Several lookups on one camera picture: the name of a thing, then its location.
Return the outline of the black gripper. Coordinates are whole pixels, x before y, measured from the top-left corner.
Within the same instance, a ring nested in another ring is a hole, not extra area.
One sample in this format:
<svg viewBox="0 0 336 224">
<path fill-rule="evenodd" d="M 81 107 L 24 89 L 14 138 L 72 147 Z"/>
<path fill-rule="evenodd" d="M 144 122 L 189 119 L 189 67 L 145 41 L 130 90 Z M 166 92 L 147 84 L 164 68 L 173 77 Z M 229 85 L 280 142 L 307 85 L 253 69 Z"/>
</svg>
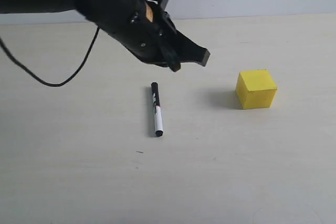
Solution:
<svg viewBox="0 0 336 224">
<path fill-rule="evenodd" d="M 149 20 L 145 0 L 77 0 L 76 9 L 144 63 L 177 72 L 182 63 L 206 66 L 211 55 L 179 30 Z"/>
</svg>

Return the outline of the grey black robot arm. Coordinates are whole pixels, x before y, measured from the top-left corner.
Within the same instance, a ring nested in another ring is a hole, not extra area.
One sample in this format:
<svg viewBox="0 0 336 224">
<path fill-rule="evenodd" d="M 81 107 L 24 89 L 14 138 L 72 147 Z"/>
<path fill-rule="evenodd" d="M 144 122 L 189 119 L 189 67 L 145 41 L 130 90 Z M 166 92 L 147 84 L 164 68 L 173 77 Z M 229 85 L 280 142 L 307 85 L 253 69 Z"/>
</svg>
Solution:
<svg viewBox="0 0 336 224">
<path fill-rule="evenodd" d="M 209 51 L 180 31 L 165 8 L 169 0 L 1 0 L 2 14 L 75 10 L 143 63 L 179 71 L 182 63 L 207 64 Z"/>
</svg>

